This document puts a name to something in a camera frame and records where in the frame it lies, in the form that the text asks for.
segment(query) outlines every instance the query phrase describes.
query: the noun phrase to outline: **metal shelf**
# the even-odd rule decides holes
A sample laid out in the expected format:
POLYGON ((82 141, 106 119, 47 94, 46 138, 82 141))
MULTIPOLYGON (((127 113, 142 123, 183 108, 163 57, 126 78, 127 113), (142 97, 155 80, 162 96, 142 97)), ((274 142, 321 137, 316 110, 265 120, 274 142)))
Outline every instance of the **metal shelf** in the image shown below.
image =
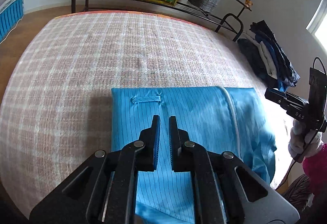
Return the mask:
MULTIPOLYGON (((145 2, 145 3, 149 3, 149 4, 154 4, 154 5, 158 5, 158 6, 163 6, 163 7, 167 7, 170 9, 174 9, 177 11, 181 11, 183 13, 187 13, 190 14, 192 16, 201 18, 205 21, 211 22, 213 24, 218 25, 217 29, 215 30, 215 32, 218 32, 219 29, 221 27, 233 32, 236 34, 236 36, 234 37, 233 41, 236 41, 238 39, 238 37, 241 35, 241 33, 243 32, 243 23, 241 22, 241 20, 236 17, 234 14, 227 14, 225 15, 223 18, 219 18, 217 16, 214 16, 212 14, 207 14, 202 12, 199 8, 194 7, 194 6, 190 6, 187 4, 183 4, 178 2, 175 6, 169 6, 163 3, 157 3, 157 2, 151 2, 151 1, 147 1, 147 0, 132 0, 132 1, 139 1, 139 2, 145 2), (236 19, 239 23, 240 23, 240 30, 236 31, 227 21, 226 18, 232 16, 234 19, 236 19)), ((241 1, 237 0, 239 3, 241 3, 244 7, 248 8, 247 6, 245 6, 241 1)), ((89 0, 85 0, 85 8, 83 11, 88 11, 89 9, 104 9, 104 8, 90 8, 89 7, 89 0)), ((72 0, 72 13, 76 12, 76 0, 72 0)))
POLYGON ((244 8, 246 8, 246 9, 252 11, 251 8, 249 8, 247 5, 245 5, 245 4, 244 4, 243 2, 241 2, 240 0, 235 0, 235 1, 239 2, 239 3, 240 3, 244 8))

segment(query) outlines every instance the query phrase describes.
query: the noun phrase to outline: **pink sleeve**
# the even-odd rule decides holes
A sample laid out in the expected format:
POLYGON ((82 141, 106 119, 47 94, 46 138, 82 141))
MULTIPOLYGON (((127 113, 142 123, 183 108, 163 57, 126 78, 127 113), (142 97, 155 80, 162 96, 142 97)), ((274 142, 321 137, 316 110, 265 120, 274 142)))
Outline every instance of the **pink sleeve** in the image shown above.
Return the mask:
POLYGON ((327 183, 327 144, 316 155, 305 158, 303 170, 310 178, 310 190, 317 195, 324 183, 327 183))

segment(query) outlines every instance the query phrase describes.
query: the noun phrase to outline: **black clamp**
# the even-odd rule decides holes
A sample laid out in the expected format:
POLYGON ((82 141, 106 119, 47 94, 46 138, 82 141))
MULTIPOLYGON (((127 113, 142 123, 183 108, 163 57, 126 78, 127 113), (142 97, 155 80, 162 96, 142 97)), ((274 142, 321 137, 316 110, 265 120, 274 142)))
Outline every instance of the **black clamp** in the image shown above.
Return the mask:
POLYGON ((160 118, 120 151, 96 151, 30 214, 33 224, 134 223, 138 171, 157 168, 160 118))
POLYGON ((221 155, 190 141, 169 118, 171 166, 191 173, 195 223, 295 223, 297 210, 232 152, 221 155))

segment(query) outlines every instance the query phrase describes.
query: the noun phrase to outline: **mattress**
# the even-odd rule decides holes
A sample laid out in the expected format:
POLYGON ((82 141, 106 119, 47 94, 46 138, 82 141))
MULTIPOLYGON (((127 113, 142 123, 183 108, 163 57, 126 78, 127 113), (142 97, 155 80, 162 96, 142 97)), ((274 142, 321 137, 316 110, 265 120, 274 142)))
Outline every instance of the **mattress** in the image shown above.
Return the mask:
POLYGON ((291 163, 292 119, 264 98, 235 42, 163 15, 95 11, 51 20, 29 44, 0 111, 0 177, 31 209, 98 149, 111 149, 116 87, 254 87, 276 135, 271 186, 291 163))

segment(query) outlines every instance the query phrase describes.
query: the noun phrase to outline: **glove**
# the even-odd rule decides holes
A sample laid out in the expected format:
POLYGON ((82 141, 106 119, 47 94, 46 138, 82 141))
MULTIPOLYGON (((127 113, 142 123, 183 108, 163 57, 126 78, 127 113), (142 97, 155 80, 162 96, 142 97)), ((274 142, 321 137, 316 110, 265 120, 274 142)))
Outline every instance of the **glove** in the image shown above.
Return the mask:
MULTIPOLYGON (((308 144, 314 134, 317 132, 316 130, 311 130, 308 132, 308 134, 306 134, 305 138, 303 138, 301 134, 304 130, 305 124, 294 119, 293 128, 291 129, 291 140, 288 144, 288 151, 292 158, 295 158, 297 154, 301 154, 303 152, 304 142, 308 144)), ((323 148, 324 143, 321 140, 321 136, 322 133, 318 132, 315 138, 312 140, 311 144, 307 147, 304 153, 305 157, 312 157, 323 148)))

